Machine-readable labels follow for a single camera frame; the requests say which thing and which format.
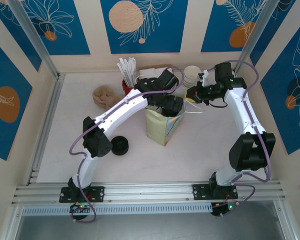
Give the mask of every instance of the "black motor joint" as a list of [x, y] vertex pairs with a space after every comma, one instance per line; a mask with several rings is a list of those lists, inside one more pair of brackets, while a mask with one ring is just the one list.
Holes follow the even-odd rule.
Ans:
[[[136, 85], [135, 89], [138, 89], [140, 92], [152, 92], [152, 91], [161, 91], [169, 90], [173, 86], [178, 85], [179, 80], [174, 74], [168, 70], [164, 70], [162, 74], [156, 78], [143, 78]], [[183, 99], [181, 97], [169, 95], [170, 93], [155, 93], [155, 94], [146, 94], [145, 98], [148, 100], [150, 106], [157, 106], [162, 108], [162, 114], [166, 117], [175, 117], [183, 106]]]
[[223, 62], [215, 65], [215, 81], [216, 84], [209, 86], [202, 86], [201, 82], [198, 82], [196, 86], [187, 90], [186, 97], [195, 101], [195, 103], [209, 104], [210, 101], [215, 99], [223, 99], [228, 90], [233, 88], [244, 88], [247, 86], [245, 81], [241, 77], [234, 77], [232, 74], [231, 64], [229, 62]]

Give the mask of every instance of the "decorative wallpaper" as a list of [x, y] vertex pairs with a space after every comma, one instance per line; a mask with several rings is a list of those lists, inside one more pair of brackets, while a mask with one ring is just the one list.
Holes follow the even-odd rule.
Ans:
[[300, 149], [300, 28], [261, 81], [288, 154]]
[[[20, 3], [50, 55], [90, 54], [73, 0], [22, 0]], [[5, 0], [0, 0], [0, 18], [8, 29], [14, 29], [9, 30], [14, 38], [24, 35]]]
[[7, 160], [32, 86], [0, 48], [0, 158]]
[[201, 52], [239, 52], [267, 0], [215, 0]]
[[265, 26], [259, 40], [250, 54], [253, 65], [256, 65], [265, 51], [266, 47], [274, 37], [276, 31], [279, 29], [286, 15], [292, 8], [295, 0], [280, 0], [276, 9], [272, 13], [268, 24]]
[[32, 63], [33, 67], [39, 71], [42, 60], [4, 0], [0, 0], [0, 19]]
[[187, 0], [101, 0], [111, 53], [179, 53], [187, 4]]

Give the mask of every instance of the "red cup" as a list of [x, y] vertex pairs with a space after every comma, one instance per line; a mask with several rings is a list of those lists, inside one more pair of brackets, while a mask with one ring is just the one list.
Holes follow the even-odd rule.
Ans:
[[133, 89], [133, 87], [127, 86], [124, 80], [122, 81], [122, 87], [123, 87], [123, 90], [124, 90], [124, 93], [125, 93], [126, 96]]

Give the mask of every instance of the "metal extrusion bar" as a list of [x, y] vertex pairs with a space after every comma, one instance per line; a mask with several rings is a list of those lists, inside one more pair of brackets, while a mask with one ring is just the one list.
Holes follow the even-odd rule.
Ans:
[[23, 6], [21, 5], [20, 1], [18, 0], [7, 0], [9, 8], [11, 9], [12, 13], [14, 14], [15, 18], [18, 20], [20, 26], [22, 27], [23, 31], [25, 32], [26, 36], [29, 38], [30, 42], [32, 43], [33, 47], [39, 54], [42, 61], [46, 64], [47, 68], [49, 69], [50, 73], [57, 79], [58, 71], [50, 58], [49, 52], [45, 48], [39, 34], [35, 30], [31, 20], [29, 19], [27, 13], [25, 12]]
[[[247, 59], [247, 57], [250, 56], [253, 48], [255, 47], [255, 44], [259, 40], [264, 28], [266, 27], [266, 24], [270, 20], [272, 13], [274, 12], [275, 8], [277, 7], [279, 1], [280, 0], [270, 0], [270, 1], [268, 0], [266, 2], [262, 12], [260, 13], [258, 20], [256, 21], [256, 24], [255, 24], [248, 40], [246, 41], [246, 43], [242, 49], [239, 60], [245, 61]], [[235, 66], [236, 73], [239, 72], [241, 66], [242, 66], [241, 63], [238, 63]]]
[[34, 153], [34, 158], [33, 158], [33, 163], [32, 163], [32, 168], [30, 169], [30, 173], [28, 173], [28, 179], [27, 182], [24, 184], [29, 184], [32, 183], [33, 180], [36, 180], [36, 177], [38, 175], [38, 168], [40, 167], [41, 160], [44, 154], [44, 149], [46, 146], [46, 142], [48, 140], [49, 132], [51, 129], [54, 113], [56, 110], [56, 106], [60, 97], [63, 81], [64, 81], [64, 74], [60, 74], [58, 77], [58, 81], [55, 82], [50, 101], [48, 104], [47, 112], [44, 117], [44, 122], [42, 126], [42, 130], [40, 133], [40, 138], [37, 142], [37, 146], [35, 148], [35, 153]]
[[9, 208], [5, 227], [0, 234], [0, 240], [15, 240], [23, 212], [21, 206]]
[[273, 201], [276, 213], [278, 215], [281, 228], [286, 240], [300, 240], [300, 229], [297, 226], [296, 220], [290, 206], [285, 200]]
[[[251, 201], [273, 201], [284, 200], [285, 196], [279, 181], [261, 183], [257, 181], [240, 181], [240, 183], [252, 184], [256, 187], [256, 192]], [[207, 184], [207, 182], [163, 182], [163, 183], [98, 183], [92, 186], [104, 186], [103, 203], [108, 204], [176, 204], [176, 203], [215, 203], [223, 200], [194, 200], [193, 184]], [[14, 206], [49, 206], [68, 205], [59, 203], [59, 195], [62, 187], [66, 184], [30, 184], [29, 186], [19, 186], [15, 191], [12, 205]], [[244, 200], [250, 195], [251, 189], [248, 187], [237, 187], [238, 201]]]

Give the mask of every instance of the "orange circle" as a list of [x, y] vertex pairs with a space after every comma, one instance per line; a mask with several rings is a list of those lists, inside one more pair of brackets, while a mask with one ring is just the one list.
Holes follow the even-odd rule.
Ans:
[[55, 41], [56, 40], [56, 34], [52, 31], [46, 31], [44, 33], [44, 36], [46, 37], [46, 39], [48, 39], [50, 41]]
[[227, 0], [216, 0], [217, 5], [224, 5], [227, 2]]
[[255, 22], [248, 22], [243, 26], [238, 27], [235, 29], [231, 36], [230, 36], [230, 45], [234, 48], [241, 48], [244, 47], [248, 36], [250, 36], [252, 29], [254, 28]]
[[289, 110], [292, 110], [296, 106], [296, 98], [293, 95], [290, 95], [286, 98], [285, 104]]
[[20, 99], [18, 93], [9, 86], [0, 87], [0, 119], [6, 123], [14, 122], [20, 110]]
[[143, 14], [135, 3], [123, 0], [110, 9], [109, 20], [118, 32], [129, 33], [138, 30], [143, 24]]

